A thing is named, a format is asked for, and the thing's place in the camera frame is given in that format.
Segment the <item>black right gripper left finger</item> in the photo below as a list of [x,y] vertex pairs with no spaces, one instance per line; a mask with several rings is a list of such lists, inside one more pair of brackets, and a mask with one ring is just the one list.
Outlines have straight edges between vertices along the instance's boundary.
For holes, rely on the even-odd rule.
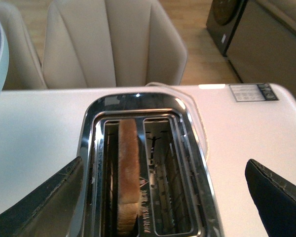
[[65,237],[82,180],[83,161],[76,157],[0,214],[0,237]]

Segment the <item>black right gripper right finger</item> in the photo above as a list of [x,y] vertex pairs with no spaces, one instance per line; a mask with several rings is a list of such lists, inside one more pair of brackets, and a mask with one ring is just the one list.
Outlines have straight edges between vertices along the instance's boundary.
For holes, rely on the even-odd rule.
[[245,177],[268,236],[296,237],[296,185],[254,159]]

